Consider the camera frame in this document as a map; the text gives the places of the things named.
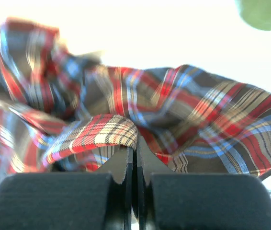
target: fabric fold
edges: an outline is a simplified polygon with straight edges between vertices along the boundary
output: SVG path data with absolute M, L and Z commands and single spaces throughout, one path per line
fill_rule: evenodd
M 94 171 L 115 148 L 135 149 L 138 131 L 178 173 L 271 170 L 271 93 L 190 65 L 105 66 L 58 33 L 19 19 L 0 28 L 0 180 L 54 162 Z

